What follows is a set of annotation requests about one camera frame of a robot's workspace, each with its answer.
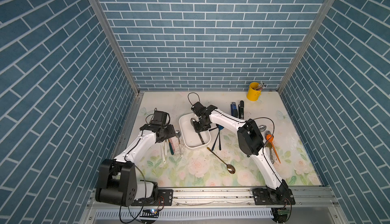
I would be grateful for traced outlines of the silver spoon marbled handle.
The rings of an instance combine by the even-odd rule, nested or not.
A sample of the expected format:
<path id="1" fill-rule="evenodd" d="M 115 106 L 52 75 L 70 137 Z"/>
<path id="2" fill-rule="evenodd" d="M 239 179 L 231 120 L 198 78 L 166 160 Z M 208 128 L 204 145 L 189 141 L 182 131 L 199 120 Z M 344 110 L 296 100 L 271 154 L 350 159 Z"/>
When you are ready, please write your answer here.
<path id="1" fill-rule="evenodd" d="M 203 145 L 205 145 L 205 142 L 204 142 L 204 140 L 203 140 L 203 137 L 201 136 L 199 130 L 197 129 L 196 123 L 197 123 L 197 121 L 196 121 L 194 118 L 191 118 L 191 125 L 193 126 L 195 132 L 198 134 L 198 136 L 199 136 L 199 138 L 200 138 L 200 140 L 201 140 L 201 143 L 202 143 Z"/>

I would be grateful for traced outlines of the teal handled spoon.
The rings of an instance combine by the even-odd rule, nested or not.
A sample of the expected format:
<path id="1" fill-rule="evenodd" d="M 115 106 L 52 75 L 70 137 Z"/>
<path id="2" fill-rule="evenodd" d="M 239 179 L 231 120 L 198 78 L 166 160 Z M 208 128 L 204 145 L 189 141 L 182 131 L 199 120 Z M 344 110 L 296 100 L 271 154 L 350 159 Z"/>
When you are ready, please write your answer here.
<path id="1" fill-rule="evenodd" d="M 262 132 L 265 132 L 265 131 L 267 130 L 267 126 L 264 125 L 264 124 L 259 125 L 258 128 L 259 128 L 259 130 L 260 130 L 261 133 L 262 133 Z"/>

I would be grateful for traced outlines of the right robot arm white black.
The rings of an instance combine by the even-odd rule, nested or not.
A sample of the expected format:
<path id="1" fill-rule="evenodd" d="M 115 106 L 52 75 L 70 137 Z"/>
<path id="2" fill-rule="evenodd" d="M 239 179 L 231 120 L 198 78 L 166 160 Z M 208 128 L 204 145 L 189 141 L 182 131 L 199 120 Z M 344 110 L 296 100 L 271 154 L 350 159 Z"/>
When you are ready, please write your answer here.
<path id="1" fill-rule="evenodd" d="M 271 164 L 265 150 L 263 135 L 253 119 L 238 119 L 213 105 L 205 107 L 200 102 L 193 104 L 191 110 L 198 117 L 198 120 L 193 123 L 196 133 L 209 130 L 212 123 L 234 132 L 238 138 L 239 148 L 255 161 L 264 177 L 267 188 L 270 191 L 279 191 L 280 195 L 288 190 L 288 185 Z"/>

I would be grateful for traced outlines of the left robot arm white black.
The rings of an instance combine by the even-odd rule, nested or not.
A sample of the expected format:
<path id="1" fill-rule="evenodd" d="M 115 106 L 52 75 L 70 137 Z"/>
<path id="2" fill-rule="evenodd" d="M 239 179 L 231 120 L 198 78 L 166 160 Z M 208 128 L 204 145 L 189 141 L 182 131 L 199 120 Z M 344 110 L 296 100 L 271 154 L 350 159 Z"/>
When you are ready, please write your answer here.
<path id="1" fill-rule="evenodd" d="M 151 205 L 157 201 L 158 184 L 137 180 L 136 170 L 148 149 L 175 136 L 174 126 L 145 124 L 135 140 L 113 159 L 105 159 L 99 168 L 95 200 L 129 207 Z"/>

